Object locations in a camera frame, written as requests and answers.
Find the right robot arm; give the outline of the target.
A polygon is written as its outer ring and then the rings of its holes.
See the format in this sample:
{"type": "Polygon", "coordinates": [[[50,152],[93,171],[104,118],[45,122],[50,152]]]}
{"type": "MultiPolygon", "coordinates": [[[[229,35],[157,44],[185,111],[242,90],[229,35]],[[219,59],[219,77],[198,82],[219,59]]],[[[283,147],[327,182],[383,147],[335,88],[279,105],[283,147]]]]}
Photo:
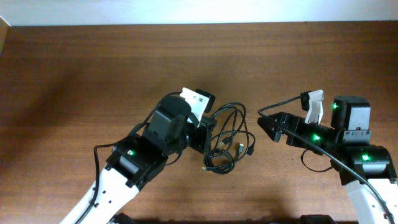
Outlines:
{"type": "Polygon", "coordinates": [[[320,124],[322,95],[308,91],[297,99],[306,117],[286,112],[265,114],[266,106],[258,111],[258,125],[274,142],[284,134],[287,145],[329,157],[359,223],[397,223],[397,172],[389,151],[370,142],[367,99],[335,97],[329,127],[320,124]]]}

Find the black USB cable thick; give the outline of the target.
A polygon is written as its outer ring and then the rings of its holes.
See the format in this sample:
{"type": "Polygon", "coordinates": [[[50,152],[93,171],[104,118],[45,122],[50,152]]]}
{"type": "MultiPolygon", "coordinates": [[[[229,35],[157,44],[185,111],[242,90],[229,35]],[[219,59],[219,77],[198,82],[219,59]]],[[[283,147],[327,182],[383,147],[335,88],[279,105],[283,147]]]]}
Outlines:
{"type": "Polygon", "coordinates": [[[227,103],[216,110],[211,119],[225,111],[231,110],[224,120],[218,134],[210,140],[209,148],[204,155],[204,171],[210,171],[218,175],[229,174],[245,156],[251,156],[254,152],[256,137],[248,130],[246,121],[247,109],[242,103],[227,103]],[[231,152],[232,145],[238,134],[244,134],[246,144],[239,145],[235,153],[231,152]]]}

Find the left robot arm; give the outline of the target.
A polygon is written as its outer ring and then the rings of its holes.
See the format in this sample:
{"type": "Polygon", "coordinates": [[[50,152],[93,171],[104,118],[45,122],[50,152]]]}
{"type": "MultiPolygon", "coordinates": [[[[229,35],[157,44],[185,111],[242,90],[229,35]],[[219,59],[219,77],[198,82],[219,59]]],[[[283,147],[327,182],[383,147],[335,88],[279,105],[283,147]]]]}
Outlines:
{"type": "Polygon", "coordinates": [[[169,93],[150,115],[118,142],[104,168],[96,168],[91,189],[62,220],[63,223],[114,223],[115,214],[169,164],[173,153],[190,147],[203,154],[216,126],[210,112],[215,96],[196,90],[192,95],[169,93]]]}

